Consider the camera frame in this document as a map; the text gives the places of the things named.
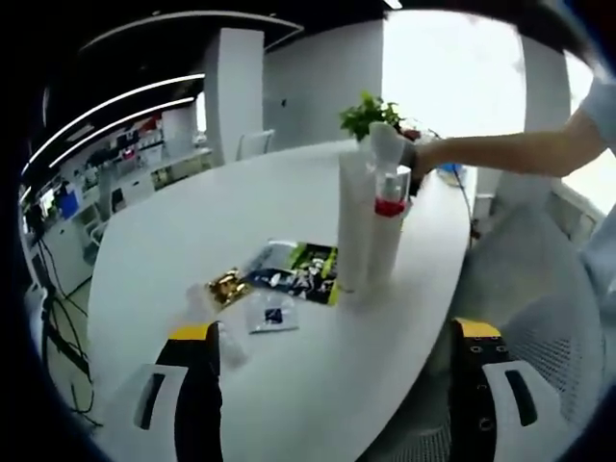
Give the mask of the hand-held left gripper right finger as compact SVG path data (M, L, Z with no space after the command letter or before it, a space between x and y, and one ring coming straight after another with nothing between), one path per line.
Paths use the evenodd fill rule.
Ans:
M451 461L554 461L563 450L558 392L514 360L493 325L455 318L449 386Z

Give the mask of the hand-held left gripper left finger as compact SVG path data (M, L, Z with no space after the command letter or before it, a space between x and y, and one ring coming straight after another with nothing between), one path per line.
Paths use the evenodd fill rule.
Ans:
M116 390L104 414L112 461L220 461L222 395L215 322L189 324L167 339Z

